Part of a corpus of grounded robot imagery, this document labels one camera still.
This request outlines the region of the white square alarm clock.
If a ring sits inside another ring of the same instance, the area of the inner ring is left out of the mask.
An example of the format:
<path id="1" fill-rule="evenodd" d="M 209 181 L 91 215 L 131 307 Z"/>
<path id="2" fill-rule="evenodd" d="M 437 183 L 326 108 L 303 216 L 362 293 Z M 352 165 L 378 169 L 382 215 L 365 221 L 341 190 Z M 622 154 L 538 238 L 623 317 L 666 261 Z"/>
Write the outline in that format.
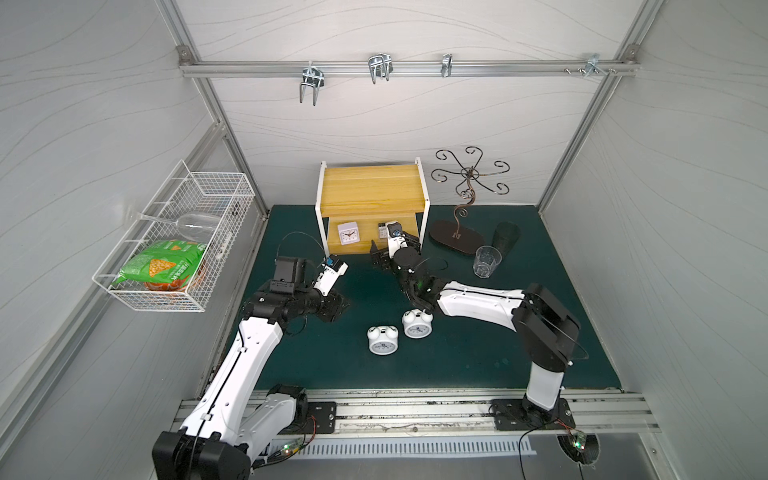
<path id="1" fill-rule="evenodd" d="M 361 241 L 359 226 L 355 221 L 346 222 L 337 226 L 339 243 L 342 246 L 359 243 Z"/>

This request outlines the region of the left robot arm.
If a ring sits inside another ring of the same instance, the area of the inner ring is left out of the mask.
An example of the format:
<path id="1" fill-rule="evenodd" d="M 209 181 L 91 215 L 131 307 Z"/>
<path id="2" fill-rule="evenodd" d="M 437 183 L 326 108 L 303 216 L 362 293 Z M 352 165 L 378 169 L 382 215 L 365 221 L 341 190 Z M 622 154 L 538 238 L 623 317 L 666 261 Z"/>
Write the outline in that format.
<path id="1" fill-rule="evenodd" d="M 281 431 L 304 424 L 308 408 L 301 387 L 277 385 L 251 415 L 245 410 L 289 323 L 310 315 L 331 323 L 348 305 L 334 288 L 347 263 L 331 255 L 311 278 L 307 264 L 278 258 L 273 278 L 249 298 L 233 343 L 199 403 L 177 431 L 163 431 L 156 440 L 157 478 L 247 479 Z"/>

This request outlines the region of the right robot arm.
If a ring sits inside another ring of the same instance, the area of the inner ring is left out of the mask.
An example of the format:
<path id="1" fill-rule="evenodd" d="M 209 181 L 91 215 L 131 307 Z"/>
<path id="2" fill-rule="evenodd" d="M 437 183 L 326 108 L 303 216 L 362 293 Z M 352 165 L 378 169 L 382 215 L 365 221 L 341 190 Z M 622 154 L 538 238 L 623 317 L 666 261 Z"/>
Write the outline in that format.
<path id="1" fill-rule="evenodd" d="M 434 315 L 465 317 L 515 332 L 531 361 L 517 416 L 533 427 L 574 428 L 561 397 L 563 378 L 579 347 L 579 321 L 547 288 L 497 290 L 465 285 L 430 273 L 418 239 L 394 230 L 385 248 L 371 244 L 372 264 L 391 272 L 412 308 L 402 317 L 403 333 L 422 339 L 432 333 Z"/>

